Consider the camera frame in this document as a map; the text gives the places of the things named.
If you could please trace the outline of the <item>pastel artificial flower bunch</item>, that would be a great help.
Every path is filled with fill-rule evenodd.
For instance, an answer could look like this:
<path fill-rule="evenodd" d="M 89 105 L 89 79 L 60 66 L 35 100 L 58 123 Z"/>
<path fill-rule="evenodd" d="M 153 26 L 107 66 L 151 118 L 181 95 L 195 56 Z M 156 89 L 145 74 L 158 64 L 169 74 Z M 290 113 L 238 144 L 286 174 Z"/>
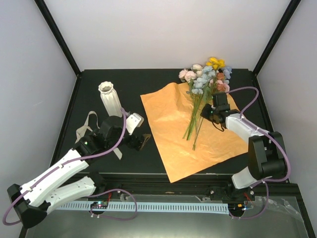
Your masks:
<path fill-rule="evenodd" d="M 183 136 L 187 141 L 194 138 L 193 150 L 196 149 L 203 123 L 203 118 L 200 116 L 203 105 L 212 101 L 213 94 L 230 90 L 231 74 L 232 68 L 225 63 L 225 60 L 214 57 L 209 58 L 205 66 L 194 64 L 179 72 L 178 77 L 181 82 L 188 84 L 189 89 L 186 93 L 193 102 L 190 122 Z"/>

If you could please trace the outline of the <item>orange wrapping paper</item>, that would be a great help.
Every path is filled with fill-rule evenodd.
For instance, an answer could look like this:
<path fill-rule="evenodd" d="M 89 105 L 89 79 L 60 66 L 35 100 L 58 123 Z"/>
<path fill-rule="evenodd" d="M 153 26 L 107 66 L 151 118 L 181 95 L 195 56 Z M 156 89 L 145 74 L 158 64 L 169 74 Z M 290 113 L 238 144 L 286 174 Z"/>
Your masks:
<path fill-rule="evenodd" d="M 189 125 L 193 102 L 187 83 L 169 83 L 141 95 L 148 123 L 171 183 L 248 151 L 247 143 L 230 130 L 224 132 L 203 120 L 198 135 L 183 135 Z"/>

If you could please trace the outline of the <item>white ribbed vase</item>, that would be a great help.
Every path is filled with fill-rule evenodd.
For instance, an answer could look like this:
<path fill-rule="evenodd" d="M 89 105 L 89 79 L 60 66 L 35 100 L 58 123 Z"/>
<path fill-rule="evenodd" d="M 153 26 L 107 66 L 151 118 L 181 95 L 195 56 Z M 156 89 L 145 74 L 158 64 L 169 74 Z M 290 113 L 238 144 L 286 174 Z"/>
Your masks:
<path fill-rule="evenodd" d="M 111 82 L 105 81 L 98 86 L 100 97 L 109 116 L 122 117 L 121 103 Z"/>

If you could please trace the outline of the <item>cream printed ribbon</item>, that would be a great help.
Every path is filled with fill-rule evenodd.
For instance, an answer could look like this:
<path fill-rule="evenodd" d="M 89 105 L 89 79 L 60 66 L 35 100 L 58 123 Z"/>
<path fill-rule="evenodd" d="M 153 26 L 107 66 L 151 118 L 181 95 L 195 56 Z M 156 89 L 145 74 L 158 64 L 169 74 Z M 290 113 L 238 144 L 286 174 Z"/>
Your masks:
<path fill-rule="evenodd" d="M 86 120 L 85 120 L 85 123 L 76 130 L 76 141 L 75 143 L 77 143 L 82 137 L 84 137 L 86 131 L 90 131 L 92 132 L 93 130 L 91 129 L 91 127 L 89 126 L 89 118 L 90 118 L 90 115 L 95 115 L 96 116 L 96 119 L 97 119 L 97 122 L 96 122 L 96 126 L 97 128 L 100 128 L 99 125 L 98 125 L 98 115 L 95 111 L 90 111 L 86 117 Z M 113 152 L 115 153 L 115 155 L 118 157 L 118 159 L 121 160 L 122 158 L 122 152 L 118 149 L 118 148 L 115 148 L 113 150 Z"/>

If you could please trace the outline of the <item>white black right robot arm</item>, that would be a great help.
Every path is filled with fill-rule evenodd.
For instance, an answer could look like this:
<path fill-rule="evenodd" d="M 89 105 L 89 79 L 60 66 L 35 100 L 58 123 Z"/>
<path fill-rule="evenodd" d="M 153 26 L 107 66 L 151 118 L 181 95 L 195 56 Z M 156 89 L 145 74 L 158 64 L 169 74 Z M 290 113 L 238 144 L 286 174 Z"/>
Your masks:
<path fill-rule="evenodd" d="M 259 183 L 282 182 L 288 179 L 290 168 L 283 137 L 269 132 L 247 120 L 238 110 L 232 110 L 226 93 L 213 95 L 212 104 L 205 104 L 201 116 L 222 130 L 230 130 L 248 144 L 248 165 L 234 174 L 225 187 L 231 200 L 238 199 L 243 190 Z"/>

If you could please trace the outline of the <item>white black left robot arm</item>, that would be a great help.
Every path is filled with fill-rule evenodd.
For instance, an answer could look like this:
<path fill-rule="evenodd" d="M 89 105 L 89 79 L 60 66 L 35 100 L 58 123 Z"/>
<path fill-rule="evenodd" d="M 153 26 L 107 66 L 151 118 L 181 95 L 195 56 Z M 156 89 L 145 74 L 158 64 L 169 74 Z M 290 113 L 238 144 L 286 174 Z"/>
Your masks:
<path fill-rule="evenodd" d="M 143 117 L 133 113 L 123 119 L 110 116 L 95 129 L 85 125 L 77 130 L 74 146 L 59 161 L 32 181 L 11 185 L 7 189 L 11 208 L 23 227 L 29 229 L 36 226 L 50 212 L 68 202 L 82 197 L 103 197 L 106 181 L 97 172 L 90 172 L 71 184 L 64 183 L 101 156 L 114 152 L 121 158 L 120 145 L 140 151 L 151 137 L 150 134 L 134 135 L 134 130 L 143 121 Z"/>

